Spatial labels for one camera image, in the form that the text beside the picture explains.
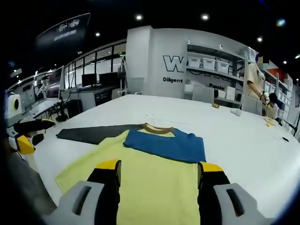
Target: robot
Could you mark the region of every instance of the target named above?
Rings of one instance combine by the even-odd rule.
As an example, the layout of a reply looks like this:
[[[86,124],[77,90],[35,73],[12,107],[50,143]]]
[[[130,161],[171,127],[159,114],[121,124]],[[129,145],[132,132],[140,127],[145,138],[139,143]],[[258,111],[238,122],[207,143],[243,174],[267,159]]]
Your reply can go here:
[[[35,151],[34,145],[44,139],[43,134],[37,131],[48,129],[55,125],[51,120],[23,119],[20,95],[11,93],[6,97],[4,119],[8,142],[13,152],[23,155]]]

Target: black ceiling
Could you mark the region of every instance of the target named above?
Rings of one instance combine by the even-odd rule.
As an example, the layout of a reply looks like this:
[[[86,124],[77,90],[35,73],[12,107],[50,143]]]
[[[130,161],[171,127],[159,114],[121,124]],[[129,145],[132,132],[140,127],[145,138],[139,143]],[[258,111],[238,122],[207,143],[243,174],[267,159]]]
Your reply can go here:
[[[70,17],[90,12],[91,18],[83,53],[96,47],[117,41],[127,36],[127,30],[151,25],[153,28],[187,28],[220,34],[242,42],[267,55],[271,61],[293,78],[299,77],[300,59],[298,13],[293,8],[296,2],[285,0],[244,1],[138,1],[138,0],[52,0],[48,2],[10,2],[7,26],[7,61],[14,61],[15,67],[7,66],[10,74],[22,68],[21,79],[34,71],[53,65],[36,65],[32,62],[32,44],[37,35],[51,26]],[[209,21],[202,21],[200,15],[210,15]],[[142,14],[143,20],[136,21],[135,15]],[[284,18],[285,27],[277,27],[276,20]],[[101,37],[95,37],[99,31]],[[57,64],[70,62],[64,59]]]

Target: white table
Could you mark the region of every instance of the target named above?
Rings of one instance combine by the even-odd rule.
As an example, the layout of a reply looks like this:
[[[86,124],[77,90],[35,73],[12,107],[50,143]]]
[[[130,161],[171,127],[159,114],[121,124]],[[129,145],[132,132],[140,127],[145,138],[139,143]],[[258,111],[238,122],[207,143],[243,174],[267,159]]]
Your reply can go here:
[[[300,144],[283,127],[266,126],[260,116],[211,104],[155,96],[127,95],[85,111],[47,130],[34,158],[42,181],[56,205],[61,191],[55,177],[95,145],[58,139],[63,128],[150,123],[173,126],[204,139],[206,159],[221,166],[231,183],[240,184],[274,218],[300,181]]]

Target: keyboard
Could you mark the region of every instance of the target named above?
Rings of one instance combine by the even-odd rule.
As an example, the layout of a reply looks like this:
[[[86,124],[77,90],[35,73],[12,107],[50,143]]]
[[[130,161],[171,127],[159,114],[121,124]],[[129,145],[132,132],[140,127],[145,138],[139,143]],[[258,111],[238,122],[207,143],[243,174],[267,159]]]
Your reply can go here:
[[[59,100],[47,100],[42,102],[41,104],[38,104],[33,109],[29,111],[29,114],[35,118],[41,114],[43,114],[48,109],[51,109],[53,106],[55,106],[57,103],[59,103]]]

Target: blue shirt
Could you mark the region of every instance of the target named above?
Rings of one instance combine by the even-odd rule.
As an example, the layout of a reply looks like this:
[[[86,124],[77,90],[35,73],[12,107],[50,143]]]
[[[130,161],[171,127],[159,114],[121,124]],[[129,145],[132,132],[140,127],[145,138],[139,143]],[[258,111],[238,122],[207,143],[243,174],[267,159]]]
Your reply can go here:
[[[171,131],[175,137],[163,137],[130,130],[124,146],[168,159],[199,163],[206,162],[203,139],[178,129]]]

